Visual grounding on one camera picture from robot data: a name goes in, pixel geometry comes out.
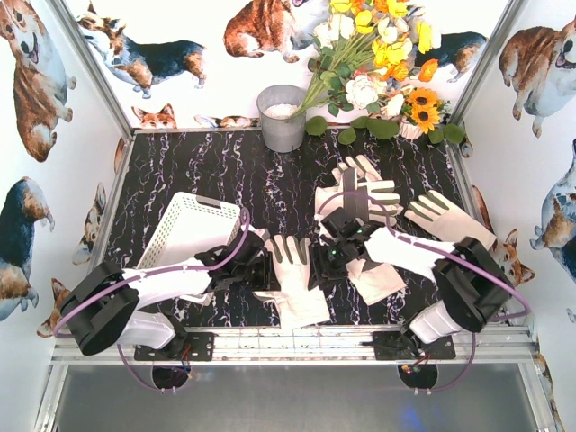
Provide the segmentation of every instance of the metal bracket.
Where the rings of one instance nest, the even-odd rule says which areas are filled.
[[[211,362],[214,354],[214,337],[214,333],[186,333],[184,347],[191,347],[188,351],[188,360],[191,362]],[[149,346],[136,346],[134,360],[137,362],[163,362],[175,359],[168,357],[160,349],[152,349]]]

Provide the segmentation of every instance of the dog ear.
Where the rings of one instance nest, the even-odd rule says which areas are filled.
[[[41,338],[51,338],[52,336],[54,336],[54,333],[52,332],[52,327],[50,326],[50,317],[48,317],[48,319],[42,322],[42,324],[36,330],[36,334]]]
[[[506,237],[506,244],[511,245],[513,248],[516,247],[518,243],[518,228],[514,228]]]
[[[80,240],[80,244],[74,251],[74,255],[72,256],[72,263],[76,266],[79,266],[80,264],[84,264],[90,261],[91,256],[92,252],[88,248],[86,236],[83,236]]]
[[[521,264],[520,267],[522,268],[522,283],[531,281],[536,277],[536,272],[529,267]]]
[[[144,110],[141,110],[140,108],[137,108],[135,106],[132,106],[132,112],[134,113],[134,115],[136,117],[138,117],[139,120],[142,120],[145,115],[148,115],[147,112],[145,112]]]
[[[170,117],[174,117],[174,108],[172,108],[172,105],[170,103],[167,103],[166,105],[164,105],[164,108],[162,108],[162,111],[160,111],[160,114],[165,114],[169,115]]]

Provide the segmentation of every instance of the artificial flower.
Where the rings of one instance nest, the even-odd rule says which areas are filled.
[[[354,20],[342,13],[336,13],[328,18],[328,27],[344,39],[350,39],[354,34]]]
[[[422,65],[420,69],[420,75],[418,76],[418,80],[422,81],[423,83],[429,83],[432,81],[434,74],[438,70],[438,60],[432,58],[431,60],[427,61]]]
[[[427,88],[417,88],[410,93],[408,103],[420,106],[435,105],[438,103],[438,95]]]
[[[384,114],[388,119],[392,119],[397,115],[400,115],[402,111],[402,106],[404,106],[404,94],[396,94],[384,108],[382,109],[382,114]]]
[[[433,131],[435,125],[440,123],[440,112],[432,105],[412,105],[411,118],[424,131]]]
[[[323,22],[314,29],[314,36],[320,41],[321,48],[333,48],[332,42],[339,38],[338,28],[330,28],[328,22]]]
[[[371,33],[374,29],[373,26],[370,24],[372,23],[372,12],[370,11],[362,11],[358,13],[355,18],[356,21],[356,29],[359,33],[367,34]]]
[[[357,76],[346,83],[346,99],[359,110],[378,100],[374,83],[368,75]]]

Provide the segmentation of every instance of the marble surface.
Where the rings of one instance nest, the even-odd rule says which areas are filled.
[[[140,134],[121,191],[108,240],[106,260],[134,267],[150,241],[164,210],[177,192],[199,194],[246,206],[253,225],[272,235],[313,237],[314,189],[332,186],[330,171],[346,156],[365,154],[393,179],[404,207],[427,189],[461,203],[449,158],[441,148],[400,140],[380,141],[358,134],[353,146],[341,146],[338,131],[307,137],[293,153],[267,149],[257,130]],[[408,233],[429,237],[399,218]],[[367,307],[351,283],[325,290],[331,322],[325,324],[391,324],[411,318],[437,300],[433,283],[402,269],[408,288]],[[150,311],[174,313],[191,327],[279,325],[275,306],[264,305],[251,292],[218,292],[209,306],[165,301]]]

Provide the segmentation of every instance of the white glove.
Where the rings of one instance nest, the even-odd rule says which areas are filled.
[[[405,216],[443,241],[456,243],[472,237],[487,250],[496,241],[494,234],[436,191],[428,191],[417,201],[411,202]]]
[[[354,284],[368,306],[406,287],[401,276],[390,264],[380,264],[364,271],[365,263],[365,259],[355,259],[346,265],[346,269],[348,279]]]
[[[432,246],[445,252],[453,252],[455,250],[453,243],[428,240],[408,234],[401,234],[400,236],[404,239],[409,239],[411,242]],[[443,256],[406,243],[394,237],[386,228],[378,229],[364,245],[368,255],[374,262],[388,263],[405,268],[426,277],[434,283],[436,282],[432,269],[436,265],[436,261],[443,258]]]
[[[297,329],[330,320],[324,293],[319,288],[308,291],[310,243],[308,238],[298,242],[294,237],[280,235],[265,243],[266,249],[273,254],[274,272],[281,291],[255,292],[255,295],[274,300],[282,329]]]

